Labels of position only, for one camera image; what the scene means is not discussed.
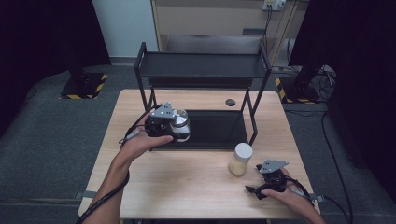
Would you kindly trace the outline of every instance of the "glass jar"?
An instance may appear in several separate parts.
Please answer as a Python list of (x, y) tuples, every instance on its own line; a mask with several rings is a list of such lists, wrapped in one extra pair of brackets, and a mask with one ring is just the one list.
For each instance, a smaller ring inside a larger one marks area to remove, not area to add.
[(253, 148), (247, 143), (239, 143), (235, 147), (233, 158), (230, 160), (228, 168), (231, 173), (237, 176), (244, 175), (248, 168), (248, 161), (253, 154)]

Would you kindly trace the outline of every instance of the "transparent container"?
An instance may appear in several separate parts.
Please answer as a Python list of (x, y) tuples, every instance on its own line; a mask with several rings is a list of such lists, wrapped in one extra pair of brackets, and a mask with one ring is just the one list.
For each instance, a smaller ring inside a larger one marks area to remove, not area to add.
[(239, 143), (235, 147), (233, 158), (228, 164), (231, 173), (237, 176), (242, 176), (247, 172), (248, 161), (253, 154), (253, 148), (247, 143)]

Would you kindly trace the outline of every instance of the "jar lid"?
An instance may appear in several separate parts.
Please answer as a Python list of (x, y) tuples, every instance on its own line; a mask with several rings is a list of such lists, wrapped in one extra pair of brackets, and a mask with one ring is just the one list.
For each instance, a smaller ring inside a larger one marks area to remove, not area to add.
[(253, 148), (247, 143), (239, 143), (235, 147), (235, 157), (243, 162), (248, 162), (253, 154)]

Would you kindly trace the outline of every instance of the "wall socket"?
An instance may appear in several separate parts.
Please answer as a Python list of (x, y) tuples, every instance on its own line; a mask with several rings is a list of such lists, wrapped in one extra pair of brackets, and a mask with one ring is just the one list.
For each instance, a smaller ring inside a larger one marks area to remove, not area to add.
[(262, 10), (269, 11), (270, 8), (273, 11), (280, 11), (285, 8), (286, 0), (264, 0), (262, 4)]

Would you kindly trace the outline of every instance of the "human hand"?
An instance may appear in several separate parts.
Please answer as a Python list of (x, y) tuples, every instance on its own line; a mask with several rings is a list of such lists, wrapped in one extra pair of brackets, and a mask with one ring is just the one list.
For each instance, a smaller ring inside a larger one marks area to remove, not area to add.
[[(290, 176), (289, 172), (281, 168), (284, 175)], [(298, 189), (298, 187), (291, 181), (287, 182), (287, 188), (284, 192), (277, 192), (271, 189), (262, 190), (262, 194), (279, 200), (285, 204), (290, 210), (304, 217), (308, 223), (322, 224), (325, 223), (318, 211), (311, 205), (311, 203), (304, 197), (294, 193), (290, 189)]]
[(145, 132), (144, 128), (145, 121), (148, 117), (149, 113), (139, 121), (136, 128), (139, 130), (139, 133), (130, 140), (126, 141), (121, 148), (120, 154), (122, 154), (129, 162), (132, 162), (143, 155), (143, 153), (145, 153), (148, 149), (169, 143), (173, 140), (171, 135), (150, 137)]

